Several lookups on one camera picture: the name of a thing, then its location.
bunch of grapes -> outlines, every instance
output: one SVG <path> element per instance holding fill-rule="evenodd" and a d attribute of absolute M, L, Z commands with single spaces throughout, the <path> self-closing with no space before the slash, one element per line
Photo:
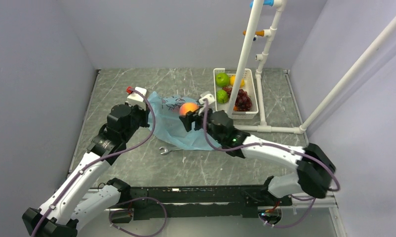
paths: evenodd
<path fill-rule="evenodd" d="M 223 87 L 223 90 L 227 92 L 227 95 L 231 96 L 232 88 L 231 87 Z M 235 111 L 245 112 L 249 111 L 252 108 L 252 100 L 247 95 L 247 92 L 243 89 L 238 90 L 238 95 L 235 102 Z"/>

marble surface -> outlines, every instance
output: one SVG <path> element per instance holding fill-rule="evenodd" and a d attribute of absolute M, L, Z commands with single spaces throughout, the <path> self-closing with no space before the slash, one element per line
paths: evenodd
<path fill-rule="evenodd" d="M 213 68 L 101 70 L 73 167 L 80 162 L 90 140 L 106 122 L 110 109 L 116 104 L 124 103 L 128 86 L 144 87 L 149 91 L 157 91 L 161 96 L 179 94 L 198 99 L 202 92 L 214 89 Z M 300 124 L 282 69 L 264 69 L 262 88 L 269 125 L 292 127 Z M 259 114 L 252 120 L 235 120 L 235 124 L 258 123 Z M 140 128 L 127 143 L 127 147 L 139 143 L 149 132 L 146 128 Z M 251 133 L 265 140 L 286 145 L 306 145 L 303 135 Z M 122 154 L 95 185 L 114 177 L 132 186 L 263 184 L 268 176 L 281 176 L 290 172 L 271 163 L 251 158 L 234 158 L 215 151 L 174 151 L 162 156 L 158 148 L 165 145 L 168 144 L 153 136 L 143 146 Z"/>

white basket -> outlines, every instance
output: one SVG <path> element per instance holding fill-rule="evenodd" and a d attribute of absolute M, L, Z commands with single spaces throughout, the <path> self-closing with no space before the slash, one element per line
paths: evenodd
<path fill-rule="evenodd" d="M 226 71 L 225 68 L 215 68 L 214 69 L 214 95 L 217 96 L 217 90 L 222 89 L 221 87 L 217 86 L 215 83 L 215 76 L 219 73 L 224 73 Z M 232 75 L 236 75 L 235 73 L 227 73 L 229 77 Z M 244 69 L 244 75 L 243 75 L 243 80 L 244 80 L 244 86 L 241 88 L 244 91 L 247 91 L 247 95 L 250 97 L 252 100 L 252 108 L 250 108 L 250 111 L 247 112 L 238 112 L 238 111 L 233 111 L 233 114 L 231 116 L 232 119 L 253 119 L 255 115 L 259 112 L 258 108 L 258 100 L 256 97 L 256 91 L 255 91 L 255 84 L 253 83 L 253 75 L 252 71 L 248 68 Z M 216 111 L 227 111 L 227 108 L 229 107 L 229 103 L 225 104 L 219 104 L 215 103 L 215 110 Z"/>

metal tool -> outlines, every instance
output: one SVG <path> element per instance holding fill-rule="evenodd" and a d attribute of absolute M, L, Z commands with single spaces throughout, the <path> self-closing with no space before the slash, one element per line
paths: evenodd
<path fill-rule="evenodd" d="M 169 152 L 172 152 L 172 151 L 180 151 L 180 150 L 182 150 L 182 149 L 177 148 L 177 147 L 171 147 L 171 148 L 160 147 L 159 150 L 163 150 L 163 152 L 160 153 L 160 155 L 163 155 L 163 156 L 164 156 L 164 155 L 169 154 Z"/>

blue valve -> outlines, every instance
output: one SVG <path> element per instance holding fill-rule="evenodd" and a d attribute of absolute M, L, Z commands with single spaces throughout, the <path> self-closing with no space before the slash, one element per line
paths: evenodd
<path fill-rule="evenodd" d="M 264 1 L 264 5 L 269 5 L 269 6 L 273 6 L 274 5 L 274 0 L 265 0 Z M 253 1 L 250 3 L 250 8 L 253 7 Z"/>

